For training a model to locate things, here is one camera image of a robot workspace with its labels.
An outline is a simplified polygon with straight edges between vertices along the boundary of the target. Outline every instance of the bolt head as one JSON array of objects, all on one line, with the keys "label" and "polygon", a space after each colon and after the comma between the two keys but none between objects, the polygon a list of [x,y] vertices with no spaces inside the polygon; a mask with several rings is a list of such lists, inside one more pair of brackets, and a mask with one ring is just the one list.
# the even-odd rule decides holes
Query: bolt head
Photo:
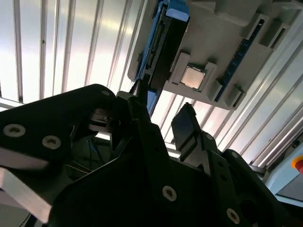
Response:
[{"label": "bolt head", "polygon": [[61,140],[58,137],[53,136],[53,135],[45,136],[42,139],[42,144],[46,148],[56,150],[61,146]]},{"label": "bolt head", "polygon": [[20,124],[8,124],[3,128],[4,135],[8,137],[20,137],[23,136],[26,132],[25,127]]},{"label": "bolt head", "polygon": [[169,200],[171,202],[173,202],[177,199],[176,191],[168,185],[163,187],[162,194],[167,200]]}]

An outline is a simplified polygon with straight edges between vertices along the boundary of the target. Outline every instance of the black plastic part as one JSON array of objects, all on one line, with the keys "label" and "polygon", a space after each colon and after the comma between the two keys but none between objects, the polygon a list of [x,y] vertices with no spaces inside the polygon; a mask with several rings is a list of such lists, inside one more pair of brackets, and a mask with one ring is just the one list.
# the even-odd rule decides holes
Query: black plastic part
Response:
[{"label": "black plastic part", "polygon": [[197,136],[201,130],[196,120],[196,113],[192,105],[186,103],[171,122],[176,149],[181,152],[184,161],[197,145]]},{"label": "black plastic part", "polygon": [[36,222],[37,222],[37,218],[31,214],[24,227],[34,227]]},{"label": "black plastic part", "polygon": [[[147,221],[149,225],[200,226],[205,217],[214,215],[214,198],[205,196],[212,194],[210,179],[201,170],[170,163],[180,182],[177,200],[183,206],[179,211],[155,203],[142,157],[125,154],[67,187],[55,201],[48,226],[145,226]],[[178,218],[182,214],[190,218]]]},{"label": "black plastic part", "polygon": [[[157,100],[155,103],[158,102],[165,82],[170,78],[171,65],[176,54],[178,53],[178,49],[188,25],[188,22],[173,18],[170,19],[171,23],[165,38],[165,42],[159,54],[159,58],[154,59],[154,61],[157,61],[157,63],[150,81],[149,89],[157,92]],[[155,106],[156,105],[154,105],[152,108],[151,114],[153,113]]]},{"label": "black plastic part", "polygon": [[[20,124],[26,133],[14,138],[1,130],[0,166],[40,173],[51,165],[60,165],[74,141],[95,134],[88,130],[94,110],[110,110],[115,98],[108,88],[91,85],[1,112],[1,129],[8,124]],[[58,149],[43,146],[42,139],[48,135],[60,139]]]}]

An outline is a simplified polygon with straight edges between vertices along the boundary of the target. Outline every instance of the corrugated metal wall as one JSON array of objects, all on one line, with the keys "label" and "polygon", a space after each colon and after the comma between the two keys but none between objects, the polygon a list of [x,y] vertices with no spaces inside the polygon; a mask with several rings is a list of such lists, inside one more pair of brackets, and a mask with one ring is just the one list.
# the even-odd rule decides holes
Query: corrugated metal wall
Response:
[{"label": "corrugated metal wall", "polygon": [[300,13],[237,110],[227,111],[164,91],[152,120],[160,126],[165,141],[171,142],[172,118],[185,102],[192,103],[201,128],[215,137],[220,150],[234,149],[248,163],[264,167],[302,131],[302,47]]},{"label": "corrugated metal wall", "polygon": [[1,97],[30,103],[99,83],[128,91],[126,76],[144,0],[0,2]]},{"label": "corrugated metal wall", "polygon": [[[88,84],[129,91],[127,70],[147,0],[0,2],[0,111]],[[303,13],[236,111],[163,91],[152,116],[165,141],[170,123],[192,103],[220,150],[263,167],[303,127]]]}]

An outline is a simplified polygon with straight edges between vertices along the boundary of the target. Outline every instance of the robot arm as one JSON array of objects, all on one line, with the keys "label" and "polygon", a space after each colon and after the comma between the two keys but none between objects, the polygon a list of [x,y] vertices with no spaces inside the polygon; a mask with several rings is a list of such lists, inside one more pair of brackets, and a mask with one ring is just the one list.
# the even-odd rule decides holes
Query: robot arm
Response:
[{"label": "robot arm", "polygon": [[[49,227],[146,225],[295,227],[238,153],[218,151],[191,105],[172,122],[180,161],[137,96],[91,85],[0,113],[0,186]],[[72,145],[98,131],[114,159],[72,182]]]}]

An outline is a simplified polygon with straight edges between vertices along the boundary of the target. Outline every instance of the black cable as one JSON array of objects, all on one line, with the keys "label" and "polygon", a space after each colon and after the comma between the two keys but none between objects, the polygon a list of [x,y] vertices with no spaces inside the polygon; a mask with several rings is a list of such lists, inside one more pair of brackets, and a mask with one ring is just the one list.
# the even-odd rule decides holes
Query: black cable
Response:
[{"label": "black cable", "polygon": [[21,227],[21,226],[26,222],[26,220],[29,218],[29,216],[30,216],[30,213],[29,213],[28,216],[24,219],[24,221],[21,223],[21,225],[19,225],[19,227]]},{"label": "black cable", "polygon": [[91,149],[89,147],[89,170],[91,171]]},{"label": "black cable", "polygon": [[34,227],[37,221],[38,219],[34,215],[31,215],[24,227]]},{"label": "black cable", "polygon": [[99,149],[97,148],[97,146],[95,145],[95,143],[94,143],[93,140],[91,141],[91,143],[92,143],[92,145],[94,146],[94,148],[95,148],[95,150],[96,150],[96,153],[97,153],[97,155],[98,155],[98,157],[99,157],[101,163],[104,165],[105,162],[104,162],[104,160],[103,160],[103,158],[102,158],[102,156],[101,156],[101,154],[100,154]]},{"label": "black cable", "polygon": [[94,145],[94,142],[91,141],[91,143],[90,143],[89,140],[86,140],[86,141],[87,141],[87,143],[88,143],[88,145],[89,145],[89,151],[91,152],[91,149],[93,148],[94,151],[96,152],[96,154],[97,154],[97,156],[98,156],[98,158],[99,158],[99,160],[100,160],[100,162],[101,162],[101,164],[100,164],[100,162],[99,162],[99,165],[100,165],[100,166],[104,165],[105,162],[104,162],[103,159],[102,159],[102,156],[101,156],[101,154],[100,154],[100,151],[99,151],[99,150],[96,148],[96,146]]}]

